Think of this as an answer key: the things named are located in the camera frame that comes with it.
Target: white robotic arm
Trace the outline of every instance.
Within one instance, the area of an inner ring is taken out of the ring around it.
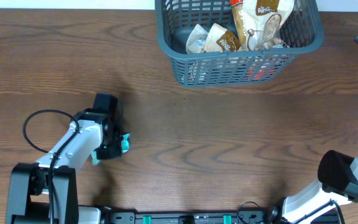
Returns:
[[[323,169],[335,170],[340,169],[340,167],[337,167],[337,164],[335,163],[321,164],[319,167],[319,175],[323,175],[324,172],[329,172]],[[351,162],[350,170],[358,182],[358,157]],[[312,213],[317,208],[322,207],[328,203],[330,200],[336,201],[339,205],[346,205],[352,201],[355,201],[354,195],[348,195],[346,192],[343,192],[342,194],[338,194],[336,192],[327,192],[323,189],[323,183],[320,182],[319,179],[316,179],[298,194],[287,197],[283,202],[282,217],[288,220],[290,223],[308,224],[311,223],[315,218],[335,207],[335,205],[329,205],[310,215],[308,218],[302,220],[305,215]]]
[[[59,160],[55,163],[54,168],[68,166],[80,170],[86,159],[91,153],[103,143],[103,127],[96,121],[81,119],[80,132],[67,144],[59,155]],[[39,167],[49,168],[52,161],[53,153],[62,146],[64,142],[75,132],[75,122],[70,123],[70,128],[61,140],[43,157],[37,159]]]

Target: white wall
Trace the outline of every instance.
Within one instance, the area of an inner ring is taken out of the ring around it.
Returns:
[[[316,0],[320,11],[358,12],[358,0]],[[0,8],[154,9],[154,0],[0,0]]]

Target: gray plastic basket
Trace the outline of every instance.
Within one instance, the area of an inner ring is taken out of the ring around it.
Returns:
[[[296,56],[320,47],[324,39],[316,1],[295,0],[293,12],[280,29],[291,48],[188,55],[186,41],[197,24],[209,31],[218,23],[237,35],[230,1],[155,0],[155,10],[160,48],[170,58],[175,79],[186,87],[271,80]]]

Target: red label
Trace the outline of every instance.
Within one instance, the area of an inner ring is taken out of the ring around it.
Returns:
[[[230,5],[235,6],[236,4],[242,3],[243,0],[230,0]]]

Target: wooden table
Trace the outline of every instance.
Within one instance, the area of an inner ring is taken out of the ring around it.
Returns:
[[[326,38],[261,85],[184,89],[157,45],[153,11],[0,10],[0,223],[9,175],[42,156],[32,112],[71,114],[111,93],[132,149],[78,173],[83,205],[140,212],[269,206],[317,177],[322,155],[358,156],[358,13],[321,13]],[[68,120],[34,118],[50,149]],[[358,204],[343,206],[358,223]]]

